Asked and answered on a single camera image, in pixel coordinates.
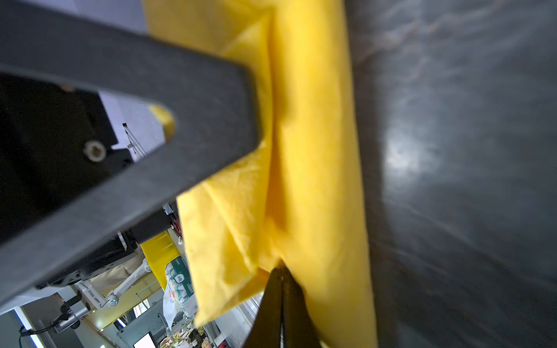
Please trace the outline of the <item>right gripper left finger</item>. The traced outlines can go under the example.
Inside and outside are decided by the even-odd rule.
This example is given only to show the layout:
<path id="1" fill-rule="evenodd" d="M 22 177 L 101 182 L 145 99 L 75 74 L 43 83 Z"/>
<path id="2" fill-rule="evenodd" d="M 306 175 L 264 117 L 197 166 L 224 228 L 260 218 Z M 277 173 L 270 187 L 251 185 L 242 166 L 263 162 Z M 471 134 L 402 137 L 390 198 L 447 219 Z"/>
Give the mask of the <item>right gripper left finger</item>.
<path id="1" fill-rule="evenodd" d="M 275 268 L 271 272 L 258 314 L 243 348 L 281 346 L 283 275 L 281 268 Z"/>

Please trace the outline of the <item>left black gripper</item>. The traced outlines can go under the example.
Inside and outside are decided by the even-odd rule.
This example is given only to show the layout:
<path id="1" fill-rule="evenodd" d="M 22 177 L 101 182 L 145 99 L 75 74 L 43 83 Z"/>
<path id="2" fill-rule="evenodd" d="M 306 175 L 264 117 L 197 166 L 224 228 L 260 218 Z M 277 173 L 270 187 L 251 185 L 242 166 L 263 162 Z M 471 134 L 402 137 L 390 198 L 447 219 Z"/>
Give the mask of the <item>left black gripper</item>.
<path id="1" fill-rule="evenodd" d="M 165 107 L 177 131 L 139 162 L 96 93 Z M 247 68 L 23 1 L 1 3 L 1 303 L 13 304 L 253 152 Z"/>

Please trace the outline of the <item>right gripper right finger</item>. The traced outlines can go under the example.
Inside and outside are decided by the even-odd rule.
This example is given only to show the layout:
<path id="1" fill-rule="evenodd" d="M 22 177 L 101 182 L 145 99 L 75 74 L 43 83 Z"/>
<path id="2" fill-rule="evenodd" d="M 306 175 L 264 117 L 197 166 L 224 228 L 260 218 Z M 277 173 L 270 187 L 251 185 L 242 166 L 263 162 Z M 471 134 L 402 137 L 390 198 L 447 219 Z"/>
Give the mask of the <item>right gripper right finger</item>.
<path id="1" fill-rule="evenodd" d="M 320 340 L 308 314 L 303 290 L 287 268 L 283 268 L 282 272 L 284 346 L 288 348 L 321 348 Z"/>

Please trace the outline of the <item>yellow paper napkin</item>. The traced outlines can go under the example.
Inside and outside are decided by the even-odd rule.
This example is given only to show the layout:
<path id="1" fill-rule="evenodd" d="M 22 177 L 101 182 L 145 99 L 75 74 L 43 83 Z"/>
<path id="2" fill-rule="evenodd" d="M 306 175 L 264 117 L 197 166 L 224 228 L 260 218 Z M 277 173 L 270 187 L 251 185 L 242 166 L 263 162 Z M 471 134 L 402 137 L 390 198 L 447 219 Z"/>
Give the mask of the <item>yellow paper napkin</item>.
<path id="1" fill-rule="evenodd" d="M 145 1 L 155 38 L 248 66 L 263 136 L 177 200 L 197 325 L 260 293 L 278 265 L 326 347 L 376 347 L 342 1 Z"/>

